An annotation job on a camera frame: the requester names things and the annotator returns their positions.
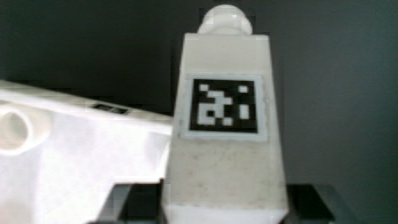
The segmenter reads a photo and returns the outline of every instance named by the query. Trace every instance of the rounded top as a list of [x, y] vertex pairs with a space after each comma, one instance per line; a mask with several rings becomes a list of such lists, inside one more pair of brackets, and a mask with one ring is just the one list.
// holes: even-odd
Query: rounded top
[[197, 33], [220, 35], [252, 34], [245, 13], [233, 5], [219, 5], [208, 11]]

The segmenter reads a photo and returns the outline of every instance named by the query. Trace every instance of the dark background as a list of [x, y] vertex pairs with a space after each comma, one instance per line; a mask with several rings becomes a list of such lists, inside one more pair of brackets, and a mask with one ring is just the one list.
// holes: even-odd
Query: dark background
[[[290, 183], [398, 223], [398, 1], [229, 1], [270, 35]], [[2, 0], [0, 79], [172, 115], [183, 33], [220, 0]]]

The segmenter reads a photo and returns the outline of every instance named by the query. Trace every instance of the white surface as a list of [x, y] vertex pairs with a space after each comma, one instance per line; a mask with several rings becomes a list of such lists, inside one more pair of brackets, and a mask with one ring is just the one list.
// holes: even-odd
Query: white surface
[[126, 116], [114, 115], [89, 108], [96, 101], [4, 81], [0, 98], [36, 109], [52, 106], [53, 117], [46, 141], [21, 155], [0, 155], [0, 223], [84, 224], [114, 184], [156, 183], [164, 177], [167, 117], [132, 108]]
[[[238, 24], [224, 15], [217, 22], [219, 9], [231, 7], [210, 11], [208, 30], [201, 27], [199, 34], [185, 36], [164, 209], [169, 224], [277, 224], [288, 201], [268, 37], [236, 35], [227, 28], [215, 31], [211, 25]], [[265, 129], [258, 139], [243, 129], [233, 134], [190, 130], [194, 79], [254, 82], [258, 127]]]
[[0, 105], [0, 155], [18, 155], [46, 140], [52, 113], [20, 104]]
[[220, 5], [208, 11], [197, 33], [217, 35], [252, 34], [251, 22], [235, 6]]

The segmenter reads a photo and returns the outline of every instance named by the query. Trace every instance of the white plastic object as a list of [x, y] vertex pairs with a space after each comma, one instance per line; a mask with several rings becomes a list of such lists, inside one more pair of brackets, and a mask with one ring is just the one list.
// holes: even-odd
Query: white plastic object
[[2, 80], [0, 111], [0, 141], [12, 120], [37, 137], [0, 153], [0, 223], [89, 223], [114, 185], [164, 179], [171, 117]]
[[0, 154], [18, 155], [46, 140], [52, 114], [18, 104], [0, 105]]
[[211, 9], [199, 34], [185, 35], [162, 199], [169, 224], [277, 224], [288, 213], [268, 36], [217, 28], [240, 24], [224, 14], [211, 23], [224, 10], [235, 7]]
[[220, 5], [208, 11], [197, 33], [219, 35], [252, 34], [251, 22], [235, 6]]

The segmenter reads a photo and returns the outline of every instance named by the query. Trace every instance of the qr-like code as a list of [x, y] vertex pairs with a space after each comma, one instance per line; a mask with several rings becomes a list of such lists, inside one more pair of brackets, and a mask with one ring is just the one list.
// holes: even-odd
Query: qr-like code
[[188, 129], [258, 133], [254, 81], [194, 79]]

